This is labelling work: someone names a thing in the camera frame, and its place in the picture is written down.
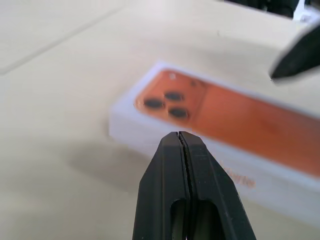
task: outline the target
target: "white table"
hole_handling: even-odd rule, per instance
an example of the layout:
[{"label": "white table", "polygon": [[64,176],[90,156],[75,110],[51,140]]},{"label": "white table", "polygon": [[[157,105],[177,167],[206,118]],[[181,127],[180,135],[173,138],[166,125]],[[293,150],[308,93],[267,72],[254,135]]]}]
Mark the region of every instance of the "white table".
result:
[{"label": "white table", "polygon": [[124,0],[2,0],[0,74],[14,70],[123,6]]},{"label": "white table", "polygon": [[[140,0],[97,22],[1,77],[2,240],[131,239],[150,160],[108,137],[108,110],[159,59],[320,114],[316,73],[280,87],[268,79],[303,28],[289,20],[220,2]],[[258,240],[320,237],[243,204]]]}]

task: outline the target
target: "white box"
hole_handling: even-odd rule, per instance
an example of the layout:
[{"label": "white box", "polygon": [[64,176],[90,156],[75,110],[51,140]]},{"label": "white box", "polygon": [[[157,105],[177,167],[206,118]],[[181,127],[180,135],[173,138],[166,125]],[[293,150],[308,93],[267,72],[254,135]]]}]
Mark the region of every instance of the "white box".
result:
[{"label": "white box", "polygon": [[[170,132],[187,131],[201,137],[208,150],[235,182],[239,193],[264,207],[320,228],[320,180],[269,161],[250,152],[212,140],[191,129],[153,118],[138,111],[135,100],[153,77],[163,69],[173,69],[206,82],[233,86],[200,76],[164,62],[157,63],[111,108],[109,134],[130,148],[153,157],[162,137]],[[238,92],[252,93],[236,89]]]}]

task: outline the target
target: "camera lens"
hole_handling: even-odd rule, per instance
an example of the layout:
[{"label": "camera lens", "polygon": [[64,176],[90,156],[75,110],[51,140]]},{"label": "camera lens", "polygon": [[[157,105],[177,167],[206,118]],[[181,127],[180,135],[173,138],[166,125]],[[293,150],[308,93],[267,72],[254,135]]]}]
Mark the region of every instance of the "camera lens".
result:
[{"label": "camera lens", "polygon": [[182,101],[184,100],[184,95],[177,91],[168,91],[164,94],[165,98],[171,101]]},{"label": "camera lens", "polygon": [[188,111],[183,107],[170,108],[169,114],[177,119],[185,119],[188,117]]},{"label": "camera lens", "polygon": [[158,98],[147,98],[143,103],[151,109],[161,109],[165,106],[165,104]]}]

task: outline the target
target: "phone image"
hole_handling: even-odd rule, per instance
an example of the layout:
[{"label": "phone image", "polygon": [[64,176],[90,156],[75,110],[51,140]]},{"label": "phone image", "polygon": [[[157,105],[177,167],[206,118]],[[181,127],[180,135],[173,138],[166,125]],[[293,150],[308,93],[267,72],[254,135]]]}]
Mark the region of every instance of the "phone image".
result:
[{"label": "phone image", "polygon": [[159,72],[134,105],[143,114],[320,176],[319,118],[170,69]]}]

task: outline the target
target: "orange phone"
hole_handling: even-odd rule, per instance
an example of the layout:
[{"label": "orange phone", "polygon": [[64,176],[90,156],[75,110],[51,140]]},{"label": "orange phone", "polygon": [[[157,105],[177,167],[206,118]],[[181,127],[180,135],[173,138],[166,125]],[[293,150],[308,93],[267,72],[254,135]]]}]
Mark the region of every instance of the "orange phone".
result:
[{"label": "orange phone", "polygon": [[139,94],[144,114],[320,176],[320,119],[208,83],[176,70],[159,72]]}]

